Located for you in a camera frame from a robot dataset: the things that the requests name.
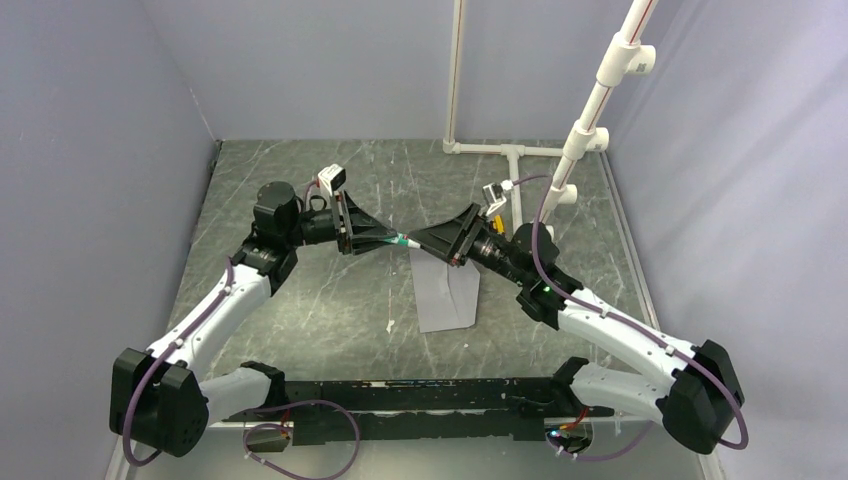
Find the green glue stick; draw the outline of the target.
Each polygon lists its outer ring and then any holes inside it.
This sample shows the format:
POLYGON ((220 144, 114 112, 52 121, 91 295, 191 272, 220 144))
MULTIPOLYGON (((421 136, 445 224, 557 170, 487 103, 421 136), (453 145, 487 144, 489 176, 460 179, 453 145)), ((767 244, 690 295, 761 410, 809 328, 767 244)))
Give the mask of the green glue stick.
POLYGON ((420 249, 421 244, 406 235, 397 235, 387 240, 388 243, 404 246, 410 249, 420 249))

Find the grey envelope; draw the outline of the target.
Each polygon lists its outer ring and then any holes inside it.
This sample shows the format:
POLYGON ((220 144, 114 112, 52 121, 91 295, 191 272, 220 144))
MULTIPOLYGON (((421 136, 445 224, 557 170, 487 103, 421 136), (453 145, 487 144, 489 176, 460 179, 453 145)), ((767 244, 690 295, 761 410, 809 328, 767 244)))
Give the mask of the grey envelope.
POLYGON ((474 326, 481 277, 474 263, 453 267, 423 250, 412 249, 409 254, 419 331, 433 333, 474 326))

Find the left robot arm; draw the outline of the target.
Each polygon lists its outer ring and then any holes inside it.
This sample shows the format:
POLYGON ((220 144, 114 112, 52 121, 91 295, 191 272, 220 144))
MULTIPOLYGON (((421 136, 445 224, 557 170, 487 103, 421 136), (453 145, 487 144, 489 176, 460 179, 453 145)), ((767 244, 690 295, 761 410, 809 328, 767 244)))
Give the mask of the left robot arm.
POLYGON ((334 243, 342 254, 359 255, 390 244, 418 245, 362 211, 342 188, 325 201, 315 210, 286 182, 262 186, 250 233, 212 290, 162 338, 115 360, 109 426, 131 465, 144 466, 162 453, 183 456, 208 425, 237 413, 272 420, 285 411, 285 374, 277 368, 249 361, 222 377, 203 378, 239 326, 289 278, 299 248, 334 243))

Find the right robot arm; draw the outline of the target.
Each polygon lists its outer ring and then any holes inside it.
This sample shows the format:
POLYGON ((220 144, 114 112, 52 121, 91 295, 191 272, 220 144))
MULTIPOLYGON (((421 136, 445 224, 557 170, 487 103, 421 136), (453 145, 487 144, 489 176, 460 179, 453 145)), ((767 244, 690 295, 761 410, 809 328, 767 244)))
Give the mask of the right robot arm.
POLYGON ((571 357, 552 375, 551 401, 564 415, 610 408, 660 425, 698 454, 743 450, 750 432, 745 398, 727 350, 662 333, 603 301, 556 264, 559 250, 539 220, 511 238, 472 203, 457 217, 414 230, 407 240, 450 266, 473 261, 515 283, 522 311, 556 331, 581 337, 631 367, 611 370, 571 357))

